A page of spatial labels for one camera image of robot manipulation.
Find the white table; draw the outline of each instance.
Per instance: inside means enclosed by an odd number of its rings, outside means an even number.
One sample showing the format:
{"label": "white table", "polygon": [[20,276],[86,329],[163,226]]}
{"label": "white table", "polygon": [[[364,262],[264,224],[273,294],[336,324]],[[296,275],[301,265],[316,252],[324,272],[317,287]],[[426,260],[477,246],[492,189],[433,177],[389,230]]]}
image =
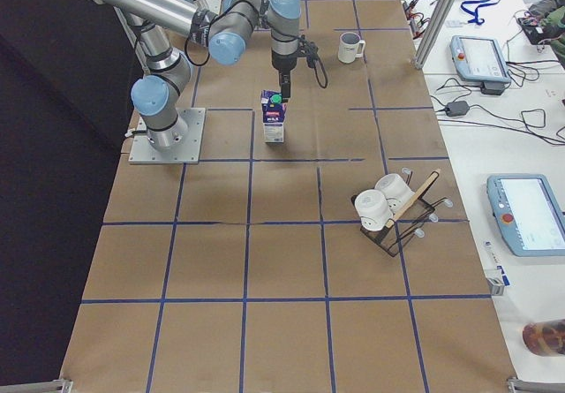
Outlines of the white table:
{"label": "white table", "polygon": [[[448,19],[466,21],[471,18],[460,9],[462,1],[456,0]],[[433,7],[429,3],[421,1],[416,11],[431,16]],[[453,35],[493,37],[502,46],[518,33],[514,15],[524,9],[522,0],[501,0],[495,6],[480,9],[479,16],[486,20],[482,26],[444,26],[424,66],[430,94],[445,103],[464,93],[459,88],[436,93],[437,87],[447,78],[456,76],[448,48]],[[513,61],[555,59],[549,47],[538,53],[524,34],[519,34],[509,46]],[[526,82],[522,88],[513,85],[500,97],[473,92],[462,100],[480,104],[504,117],[519,117],[520,110],[543,108],[547,128],[539,132],[553,137],[558,129],[565,126],[565,106],[561,102],[565,98],[565,71],[558,64],[537,66],[547,68],[541,71],[538,81]],[[441,109],[436,101],[434,107]],[[438,118],[448,119],[443,113],[439,113]],[[461,120],[507,124],[478,109],[472,109]],[[529,382],[565,382],[565,357],[539,357],[529,352],[522,340],[524,325],[565,318],[565,257],[518,258],[513,255],[501,239],[486,196],[489,175],[542,173],[547,176],[561,208],[565,208],[565,147],[552,147],[534,137],[501,129],[444,122],[440,125],[481,262],[484,268],[493,266],[490,253],[484,246],[486,241],[490,241],[492,251],[510,281],[504,295],[494,297],[493,301],[516,374]]]}

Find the white mug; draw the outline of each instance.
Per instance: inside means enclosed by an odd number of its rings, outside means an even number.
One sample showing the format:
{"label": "white mug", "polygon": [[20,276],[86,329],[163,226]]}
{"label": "white mug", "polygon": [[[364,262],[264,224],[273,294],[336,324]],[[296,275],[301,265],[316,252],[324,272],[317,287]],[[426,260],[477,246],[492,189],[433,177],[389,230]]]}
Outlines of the white mug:
{"label": "white mug", "polygon": [[414,192],[398,174],[388,174],[377,181],[376,190],[382,192],[387,198],[390,210],[395,214],[406,203]]}
{"label": "white mug", "polygon": [[365,51],[365,40],[361,40],[356,33],[343,33],[339,37],[339,50],[337,50],[337,58],[345,63],[350,64],[357,57],[363,57]]}
{"label": "white mug", "polygon": [[369,231],[380,231],[392,218],[387,198],[378,190],[365,190],[355,198],[355,209],[361,225]]}

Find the wooden stick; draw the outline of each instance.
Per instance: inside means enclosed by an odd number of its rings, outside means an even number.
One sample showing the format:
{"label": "wooden stick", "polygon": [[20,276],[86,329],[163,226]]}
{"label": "wooden stick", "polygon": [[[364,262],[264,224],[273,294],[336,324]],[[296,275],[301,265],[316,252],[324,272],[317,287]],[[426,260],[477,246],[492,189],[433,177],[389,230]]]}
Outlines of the wooden stick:
{"label": "wooden stick", "polygon": [[430,176],[427,178],[427,180],[424,181],[424,184],[422,184],[416,190],[416,192],[414,192],[414,194],[412,194],[412,197],[410,197],[406,201],[406,203],[404,203],[402,205],[402,207],[400,209],[398,209],[398,212],[396,212],[395,215],[387,221],[387,223],[385,224],[385,227],[391,228],[395,224],[395,222],[398,221],[402,217],[404,212],[406,212],[416,202],[416,200],[418,200],[420,198],[420,196],[423,195],[428,188],[430,188],[430,185],[432,185],[435,182],[435,180],[440,177],[440,173],[441,173],[441,170],[439,168],[437,170],[435,170],[434,172],[432,172],[430,174]]}

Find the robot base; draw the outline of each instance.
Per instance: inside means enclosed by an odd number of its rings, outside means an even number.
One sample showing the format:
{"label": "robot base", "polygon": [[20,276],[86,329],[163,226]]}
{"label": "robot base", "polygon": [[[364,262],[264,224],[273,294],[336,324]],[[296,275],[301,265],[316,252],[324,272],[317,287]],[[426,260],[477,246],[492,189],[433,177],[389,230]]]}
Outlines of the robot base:
{"label": "robot base", "polygon": [[[206,109],[183,109],[178,112],[178,115],[188,125],[188,132],[179,144],[169,150],[157,150],[151,145],[145,134],[136,135],[133,138],[129,162],[137,164],[198,163]],[[137,130],[146,130],[142,119],[139,120]]]}

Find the black wall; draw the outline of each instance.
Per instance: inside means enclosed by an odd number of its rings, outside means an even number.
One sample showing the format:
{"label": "black wall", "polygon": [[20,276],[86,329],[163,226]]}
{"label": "black wall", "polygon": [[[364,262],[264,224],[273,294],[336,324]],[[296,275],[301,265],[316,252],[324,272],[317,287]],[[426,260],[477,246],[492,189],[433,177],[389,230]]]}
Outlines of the black wall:
{"label": "black wall", "polygon": [[0,385],[59,376],[140,76],[111,7],[0,0]]}

